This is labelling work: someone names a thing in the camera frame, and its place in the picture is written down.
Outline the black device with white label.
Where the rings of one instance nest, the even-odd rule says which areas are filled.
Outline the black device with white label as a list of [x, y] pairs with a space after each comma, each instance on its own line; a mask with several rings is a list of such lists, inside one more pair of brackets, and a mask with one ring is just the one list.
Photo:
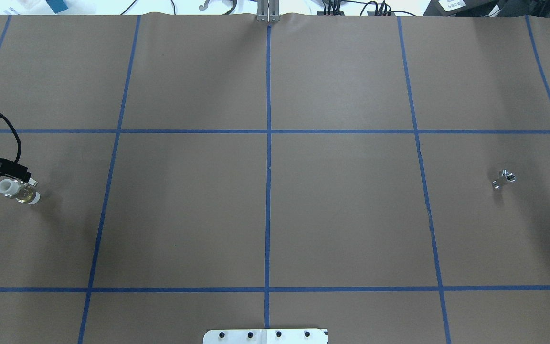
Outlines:
[[431, 0], [424, 17], [486, 17], [499, 0]]

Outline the aluminium profile post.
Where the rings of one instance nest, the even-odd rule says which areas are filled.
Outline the aluminium profile post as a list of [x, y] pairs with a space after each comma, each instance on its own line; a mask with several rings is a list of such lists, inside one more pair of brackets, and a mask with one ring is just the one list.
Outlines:
[[256, 0], [257, 21], [273, 24], [281, 19], [279, 11], [279, 0]]

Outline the white PPR brass valve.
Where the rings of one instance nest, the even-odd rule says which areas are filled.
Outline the white PPR brass valve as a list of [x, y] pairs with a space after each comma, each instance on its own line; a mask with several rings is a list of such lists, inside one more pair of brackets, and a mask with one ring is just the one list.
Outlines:
[[36, 204], [40, 201], [40, 193], [32, 182], [33, 179], [29, 179], [29, 182], [7, 178], [2, 179], [0, 181], [0, 194], [19, 203]]

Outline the chrome metal pipe fitting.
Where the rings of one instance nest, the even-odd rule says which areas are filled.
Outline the chrome metal pipe fitting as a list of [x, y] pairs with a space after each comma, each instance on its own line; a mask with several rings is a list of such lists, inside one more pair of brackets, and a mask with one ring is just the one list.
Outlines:
[[517, 177], [513, 172], [507, 169], [499, 170], [496, 178], [492, 181], [492, 187], [495, 190], [502, 189], [504, 185], [509, 185], [517, 182]]

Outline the teal box on bench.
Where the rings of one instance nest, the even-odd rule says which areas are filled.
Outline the teal box on bench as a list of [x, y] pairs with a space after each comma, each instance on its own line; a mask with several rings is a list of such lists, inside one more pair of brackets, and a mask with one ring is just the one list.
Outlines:
[[69, 6], [65, 0], [46, 0], [46, 4], [50, 7], [54, 14], [59, 14], [69, 9]]

